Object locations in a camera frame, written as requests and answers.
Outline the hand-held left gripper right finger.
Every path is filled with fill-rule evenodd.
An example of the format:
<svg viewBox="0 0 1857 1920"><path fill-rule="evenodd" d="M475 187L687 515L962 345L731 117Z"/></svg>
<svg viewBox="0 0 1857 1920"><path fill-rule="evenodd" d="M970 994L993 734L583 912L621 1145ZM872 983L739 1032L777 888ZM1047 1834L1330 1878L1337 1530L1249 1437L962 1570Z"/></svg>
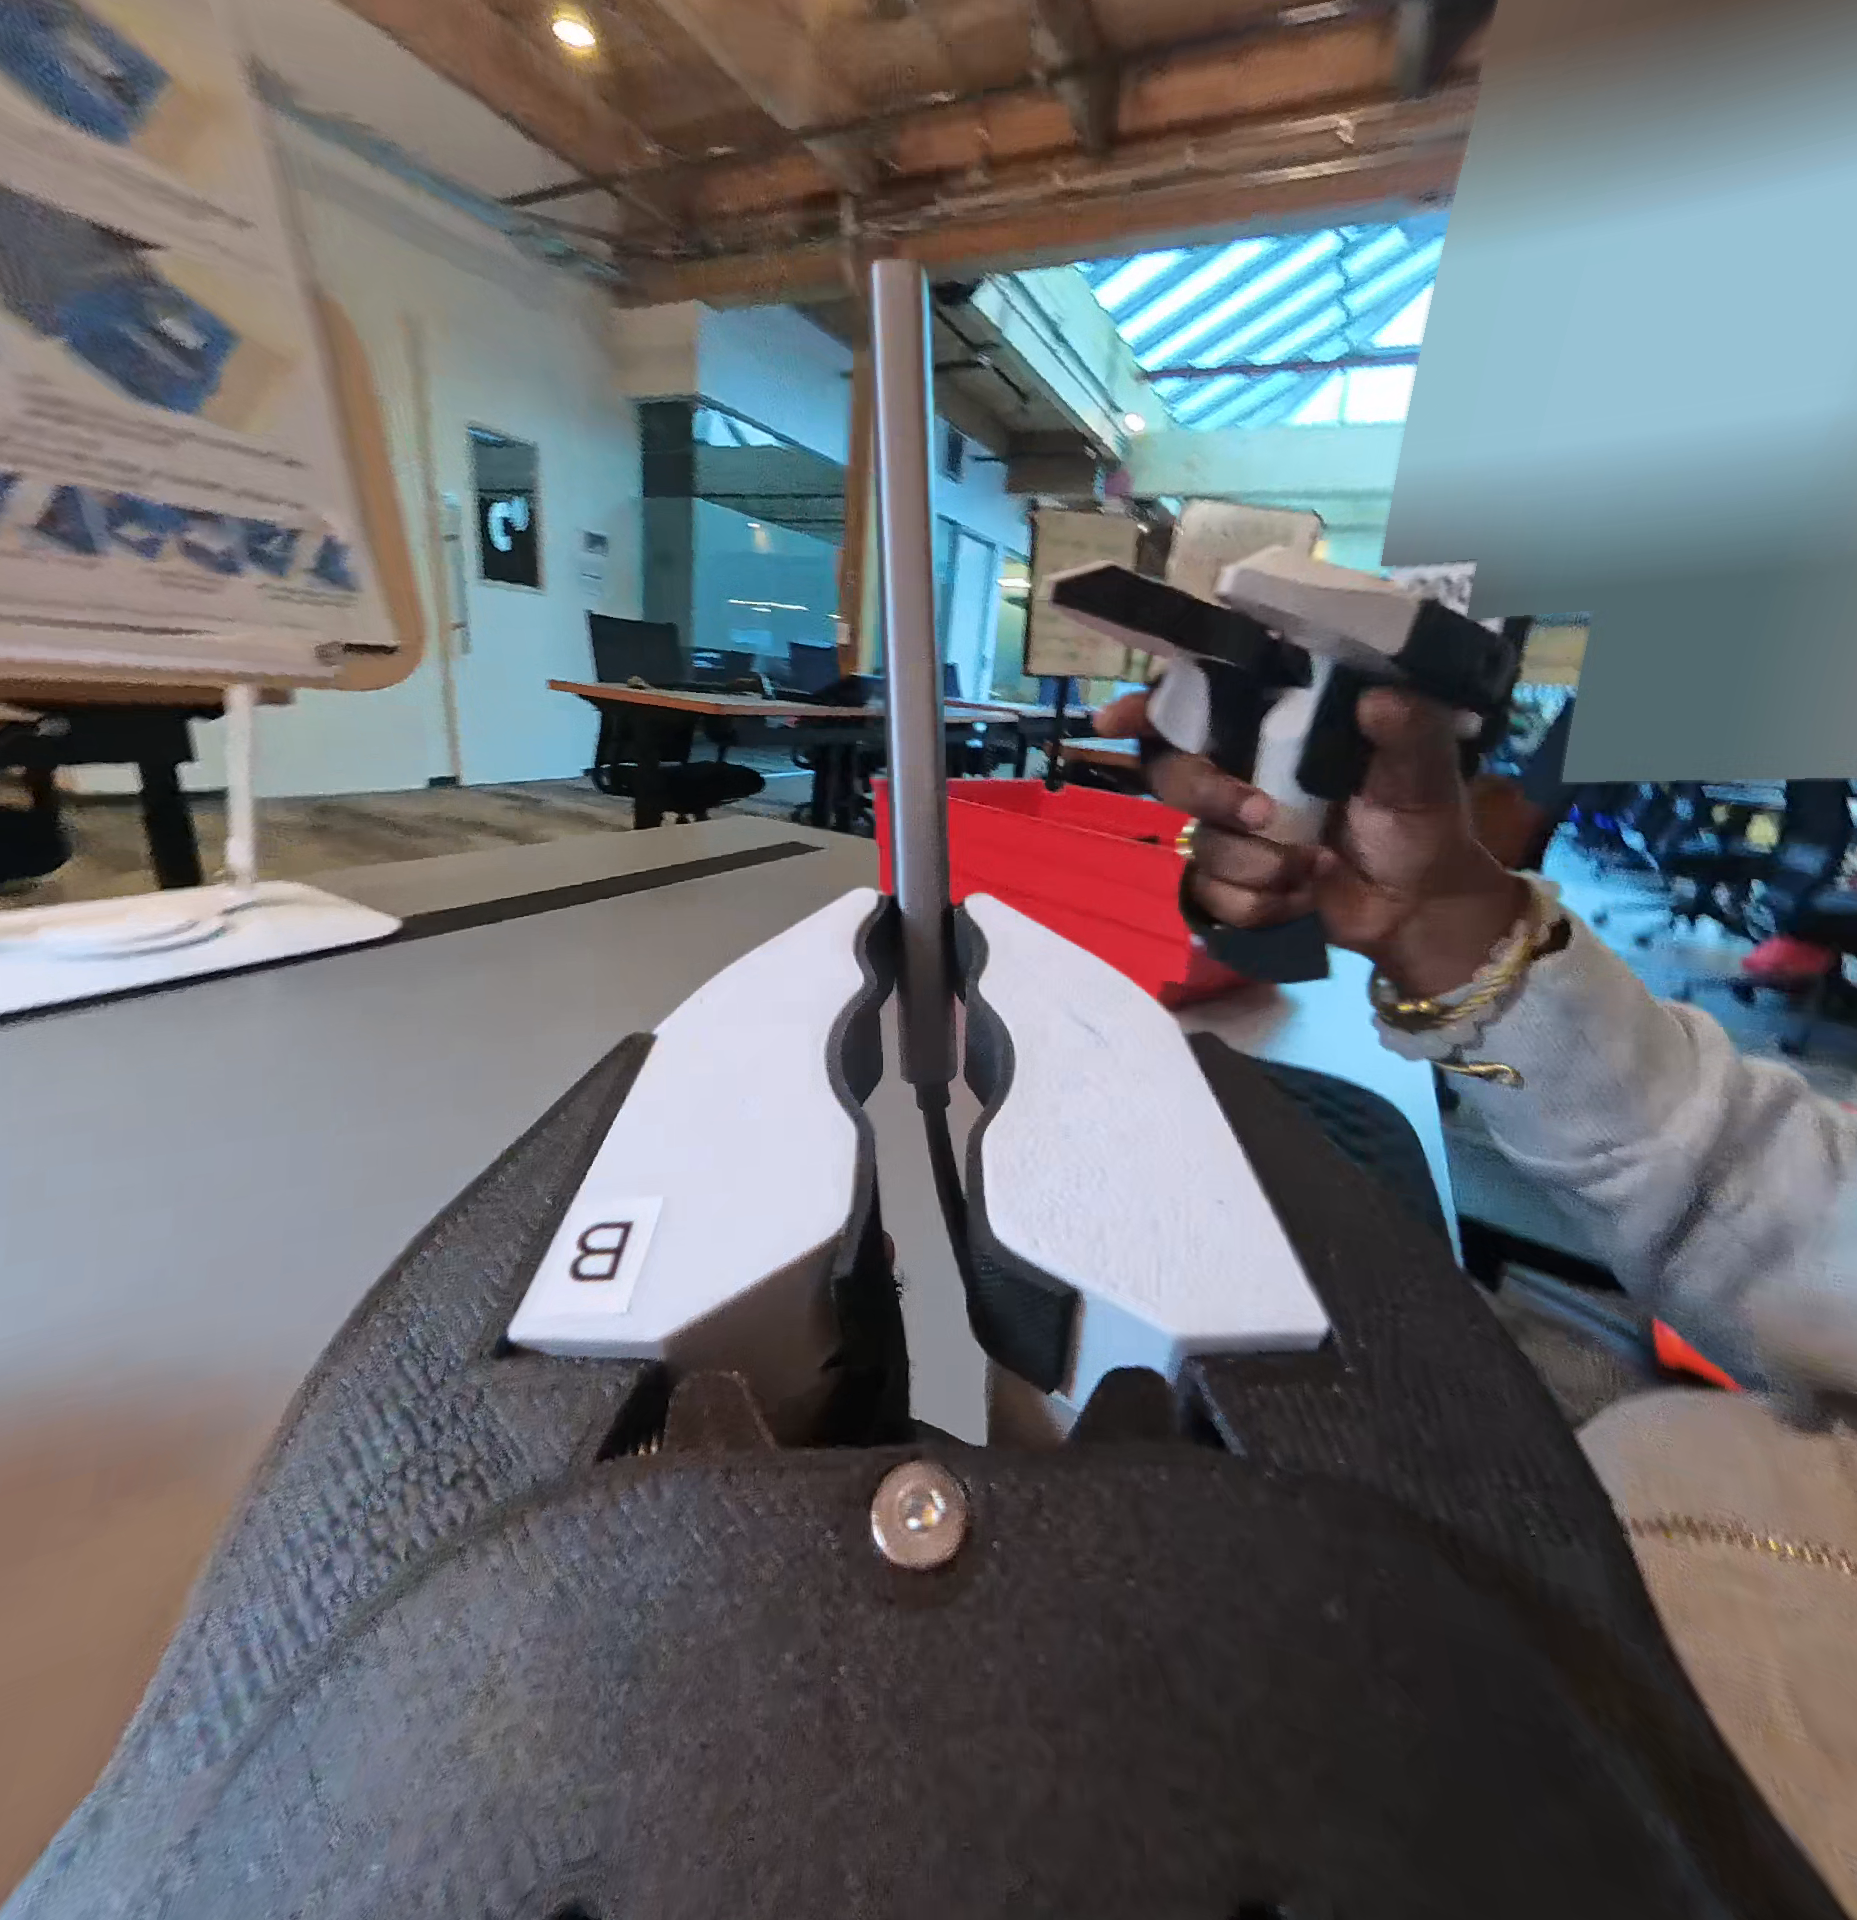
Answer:
<svg viewBox="0 0 1857 1920"><path fill-rule="evenodd" d="M1328 1317L1178 1020L991 895L965 983L968 1313L1042 1395L1197 1359L1310 1355Z"/></svg>

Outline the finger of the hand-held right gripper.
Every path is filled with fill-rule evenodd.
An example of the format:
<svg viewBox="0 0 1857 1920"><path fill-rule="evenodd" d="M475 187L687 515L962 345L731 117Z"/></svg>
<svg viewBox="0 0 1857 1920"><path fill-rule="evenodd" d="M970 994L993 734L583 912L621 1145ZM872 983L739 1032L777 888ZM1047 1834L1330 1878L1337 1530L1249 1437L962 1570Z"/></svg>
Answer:
<svg viewBox="0 0 1857 1920"><path fill-rule="evenodd" d="M1230 564L1215 593L1232 612L1333 663L1393 663L1427 606L1395 580L1280 545Z"/></svg>
<svg viewBox="0 0 1857 1920"><path fill-rule="evenodd" d="M1046 606L1092 634L1157 659L1260 664L1278 650L1278 635L1252 615L1124 564L1085 564L1053 575Z"/></svg>

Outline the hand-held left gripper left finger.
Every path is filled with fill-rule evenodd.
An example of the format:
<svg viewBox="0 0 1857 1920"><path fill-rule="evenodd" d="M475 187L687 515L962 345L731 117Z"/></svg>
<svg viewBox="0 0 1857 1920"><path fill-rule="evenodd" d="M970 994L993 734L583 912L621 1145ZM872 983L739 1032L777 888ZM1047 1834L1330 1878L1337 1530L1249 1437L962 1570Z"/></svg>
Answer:
<svg viewBox="0 0 1857 1920"><path fill-rule="evenodd" d="M882 1002L860 886L691 992L652 1034L509 1342L665 1364L826 1364L872 1198L854 1019Z"/></svg>

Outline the grey usb hub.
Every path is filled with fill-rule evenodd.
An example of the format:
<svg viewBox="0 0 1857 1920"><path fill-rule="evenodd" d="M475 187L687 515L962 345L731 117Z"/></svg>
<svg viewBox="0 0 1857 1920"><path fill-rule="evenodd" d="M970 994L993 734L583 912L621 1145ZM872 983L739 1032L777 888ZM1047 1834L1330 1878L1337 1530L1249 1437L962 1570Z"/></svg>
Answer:
<svg viewBox="0 0 1857 1920"><path fill-rule="evenodd" d="M902 1077L925 1109L957 1076L945 673L934 570L934 353L921 270L872 267L875 543L886 663L890 895Z"/></svg>

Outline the red plastic bin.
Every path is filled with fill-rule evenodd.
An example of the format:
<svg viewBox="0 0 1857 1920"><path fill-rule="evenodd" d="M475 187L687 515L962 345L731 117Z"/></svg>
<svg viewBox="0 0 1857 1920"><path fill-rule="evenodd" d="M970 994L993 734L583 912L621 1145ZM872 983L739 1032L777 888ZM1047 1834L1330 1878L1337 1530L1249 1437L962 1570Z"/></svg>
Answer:
<svg viewBox="0 0 1857 1920"><path fill-rule="evenodd" d="M947 787L948 896L988 895L1096 954L1162 1004L1249 988L1181 914L1193 820L1157 799L1039 780Z"/></svg>

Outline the person's right forearm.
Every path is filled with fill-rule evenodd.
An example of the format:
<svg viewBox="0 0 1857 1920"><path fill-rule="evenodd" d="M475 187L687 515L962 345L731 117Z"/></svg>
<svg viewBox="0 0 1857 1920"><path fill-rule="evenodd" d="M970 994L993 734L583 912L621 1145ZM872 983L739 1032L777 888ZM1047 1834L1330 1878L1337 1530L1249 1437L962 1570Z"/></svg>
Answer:
<svg viewBox="0 0 1857 1920"><path fill-rule="evenodd" d="M1551 886L1418 1044L1651 1317L1745 1383L1857 1403L1857 1107L1654 995Z"/></svg>

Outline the person's right hand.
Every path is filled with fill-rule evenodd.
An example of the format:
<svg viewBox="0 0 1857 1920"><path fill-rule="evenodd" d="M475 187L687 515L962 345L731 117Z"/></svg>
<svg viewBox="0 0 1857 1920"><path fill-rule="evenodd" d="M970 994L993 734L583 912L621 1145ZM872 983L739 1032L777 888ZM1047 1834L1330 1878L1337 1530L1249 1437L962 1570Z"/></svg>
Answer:
<svg viewBox="0 0 1857 1920"><path fill-rule="evenodd" d="M1449 707L1380 687L1358 722L1374 747L1364 787L1320 845L1271 838L1274 802L1200 756L1162 747L1140 692L1094 714L1136 738L1157 799L1197 821L1183 895L1204 921L1262 927L1317 917L1324 940L1371 960L1406 1001L1460 992L1532 908L1473 824Z"/></svg>

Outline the black mesh cushion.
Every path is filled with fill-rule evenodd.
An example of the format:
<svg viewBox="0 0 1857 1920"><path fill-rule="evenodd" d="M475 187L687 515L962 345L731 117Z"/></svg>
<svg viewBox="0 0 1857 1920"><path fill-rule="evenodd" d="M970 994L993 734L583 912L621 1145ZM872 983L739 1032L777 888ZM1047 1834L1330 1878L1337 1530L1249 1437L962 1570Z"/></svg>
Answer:
<svg viewBox="0 0 1857 1920"><path fill-rule="evenodd" d="M1308 1066L1257 1062L1356 1166L1445 1239L1444 1191L1414 1124L1385 1093Z"/></svg>

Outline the wooden office desk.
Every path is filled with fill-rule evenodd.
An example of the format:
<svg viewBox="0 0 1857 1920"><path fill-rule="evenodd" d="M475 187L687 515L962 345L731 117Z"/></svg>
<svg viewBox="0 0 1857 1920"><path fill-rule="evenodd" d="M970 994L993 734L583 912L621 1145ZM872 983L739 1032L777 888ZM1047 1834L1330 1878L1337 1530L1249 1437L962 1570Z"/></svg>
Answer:
<svg viewBox="0 0 1857 1920"><path fill-rule="evenodd" d="M550 680L549 688L574 696L596 709L599 701L640 701L640 696L609 685ZM749 727L788 727L819 730L820 741L811 748L811 798L808 824L824 830L858 832L868 811L862 802L864 780L860 762L868 756L886 727L882 703L819 703L809 698L777 698L761 694L712 692L687 687L679 694L647 694L654 704L686 707L700 714L700 730L708 727L742 734Z"/></svg>

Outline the black desk chair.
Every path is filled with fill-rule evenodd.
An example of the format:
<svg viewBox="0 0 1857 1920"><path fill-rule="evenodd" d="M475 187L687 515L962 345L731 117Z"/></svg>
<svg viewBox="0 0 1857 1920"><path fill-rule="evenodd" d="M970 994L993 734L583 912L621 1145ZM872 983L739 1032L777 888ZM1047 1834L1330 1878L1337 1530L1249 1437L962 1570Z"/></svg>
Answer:
<svg viewBox="0 0 1857 1920"><path fill-rule="evenodd" d="M640 696L596 703L599 745L585 771L603 798L630 803L633 828L705 821L766 792L766 776L731 759L730 736L716 736L709 756L697 756L700 714L644 701L687 687L690 659L674 623L592 612L589 638L599 685Z"/></svg>

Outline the instruction poster on white stand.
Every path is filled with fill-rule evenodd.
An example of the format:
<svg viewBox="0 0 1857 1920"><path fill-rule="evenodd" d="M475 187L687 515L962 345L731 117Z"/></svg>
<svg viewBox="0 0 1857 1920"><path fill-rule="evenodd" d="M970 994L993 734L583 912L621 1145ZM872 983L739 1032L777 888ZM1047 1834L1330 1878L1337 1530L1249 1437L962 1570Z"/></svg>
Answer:
<svg viewBox="0 0 1857 1920"><path fill-rule="evenodd" d="M0 1L0 703L223 719L221 875L0 910L0 1023L394 940L262 877L262 696L422 642L227 5Z"/></svg>

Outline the black wall sign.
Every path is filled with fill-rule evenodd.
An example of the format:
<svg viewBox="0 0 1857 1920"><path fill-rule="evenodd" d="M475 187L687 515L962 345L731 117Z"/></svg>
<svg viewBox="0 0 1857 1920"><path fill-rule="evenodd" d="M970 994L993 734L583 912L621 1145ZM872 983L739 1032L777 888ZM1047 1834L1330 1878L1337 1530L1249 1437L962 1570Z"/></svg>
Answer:
<svg viewBox="0 0 1857 1920"><path fill-rule="evenodd" d="M470 424L467 446L479 580L542 592L542 462L538 443Z"/></svg>

